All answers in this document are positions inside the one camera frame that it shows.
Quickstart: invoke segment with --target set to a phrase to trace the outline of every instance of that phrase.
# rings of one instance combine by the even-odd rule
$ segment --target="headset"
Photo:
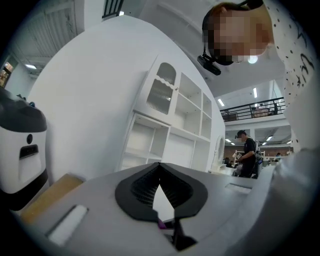
[[[239,7],[239,11],[245,11],[246,9],[242,8],[244,5],[248,5],[250,9],[255,9],[257,7],[260,7],[263,4],[261,0],[246,0],[243,1],[237,6]],[[223,66],[229,66],[232,63],[232,57],[231,56],[209,56],[206,52],[206,43],[208,42],[208,21],[210,14],[212,12],[212,9],[207,12],[207,14],[204,16],[202,21],[202,40],[203,40],[203,53],[202,55],[198,56],[197,61],[200,63],[200,65],[205,68],[206,70],[210,71],[216,76],[219,76],[221,74],[221,70],[217,65],[214,64],[214,62],[223,65]]]

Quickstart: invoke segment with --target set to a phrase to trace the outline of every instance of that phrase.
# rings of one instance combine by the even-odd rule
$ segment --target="arched cabinet door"
[[[181,72],[168,59],[158,56],[141,85],[134,110],[171,125],[175,116],[180,79]]]

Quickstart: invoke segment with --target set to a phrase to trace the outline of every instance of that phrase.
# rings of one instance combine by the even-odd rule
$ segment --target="railing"
[[[273,98],[220,110],[225,122],[268,117],[282,114],[286,109],[284,98]]]
[[[124,0],[106,0],[102,19],[112,15],[119,16],[123,3]]]

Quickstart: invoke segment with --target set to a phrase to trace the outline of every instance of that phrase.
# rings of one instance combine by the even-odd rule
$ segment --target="white cabinet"
[[[126,138],[120,169],[161,162],[168,134],[168,125],[136,113]]]
[[[119,170],[165,162],[206,171],[212,102],[187,75],[157,57],[133,110]]]
[[[149,70],[137,97],[134,110],[171,124],[178,99],[180,73],[159,56]]]

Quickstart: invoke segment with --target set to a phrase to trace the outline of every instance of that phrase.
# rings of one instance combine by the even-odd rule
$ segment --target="white curved wall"
[[[212,101],[207,170],[225,125],[204,79],[164,33],[129,16],[102,22],[66,44],[36,80],[29,101],[47,118],[47,169],[91,179],[115,171],[135,97],[157,55],[180,66]]]

